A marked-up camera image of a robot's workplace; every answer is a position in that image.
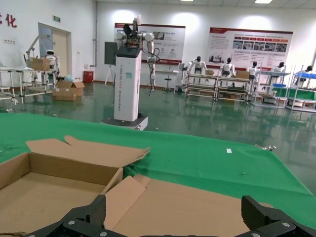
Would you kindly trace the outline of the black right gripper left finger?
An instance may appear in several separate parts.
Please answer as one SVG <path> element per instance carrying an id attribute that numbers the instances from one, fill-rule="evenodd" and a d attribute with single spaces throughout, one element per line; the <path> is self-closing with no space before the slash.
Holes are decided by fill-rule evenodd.
<path id="1" fill-rule="evenodd" d="M 106 196 L 98 195 L 85 206 L 72 208 L 59 221 L 36 230 L 28 237 L 115 237 L 116 233 L 105 229 Z"/>

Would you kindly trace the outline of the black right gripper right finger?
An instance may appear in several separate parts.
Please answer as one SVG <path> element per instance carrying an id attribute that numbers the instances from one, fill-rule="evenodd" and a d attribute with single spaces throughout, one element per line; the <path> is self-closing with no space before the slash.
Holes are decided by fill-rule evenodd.
<path id="1" fill-rule="evenodd" d="M 298 223 L 279 209 L 261 205 L 251 196 L 241 198 L 241 216 L 249 228 L 241 237 L 316 237 L 315 229 Z"/>

